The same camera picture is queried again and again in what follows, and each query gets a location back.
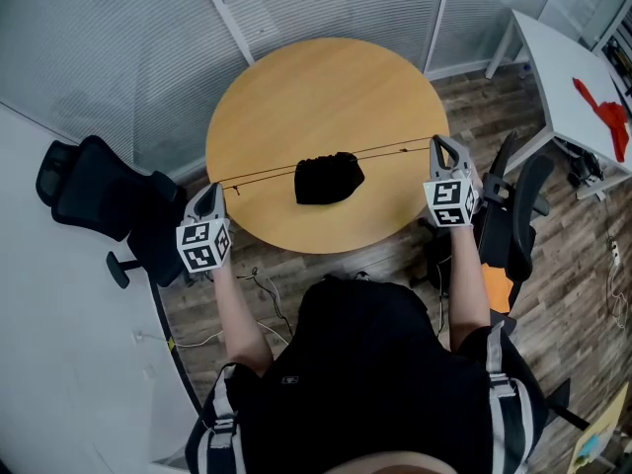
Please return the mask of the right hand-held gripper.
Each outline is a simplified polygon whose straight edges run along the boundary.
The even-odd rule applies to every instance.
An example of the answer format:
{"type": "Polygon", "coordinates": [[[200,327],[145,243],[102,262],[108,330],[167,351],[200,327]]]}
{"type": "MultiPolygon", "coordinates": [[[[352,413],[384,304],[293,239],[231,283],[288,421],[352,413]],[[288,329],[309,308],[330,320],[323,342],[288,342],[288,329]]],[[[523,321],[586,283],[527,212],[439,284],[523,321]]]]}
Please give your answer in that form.
{"type": "Polygon", "coordinates": [[[451,136],[434,135],[429,151],[431,177],[424,192],[434,225],[470,226],[482,201],[482,182],[469,149],[451,136]]]}

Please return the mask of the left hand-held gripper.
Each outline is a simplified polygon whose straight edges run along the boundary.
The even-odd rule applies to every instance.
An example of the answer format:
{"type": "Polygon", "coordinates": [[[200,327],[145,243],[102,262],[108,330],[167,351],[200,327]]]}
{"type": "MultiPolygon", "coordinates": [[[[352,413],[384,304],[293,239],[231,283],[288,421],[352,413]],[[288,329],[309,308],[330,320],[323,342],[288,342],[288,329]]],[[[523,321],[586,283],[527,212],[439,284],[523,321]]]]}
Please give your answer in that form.
{"type": "Polygon", "coordinates": [[[220,183],[209,184],[188,202],[182,223],[176,229],[176,242],[190,274],[224,266],[232,246],[229,226],[220,183]]]}

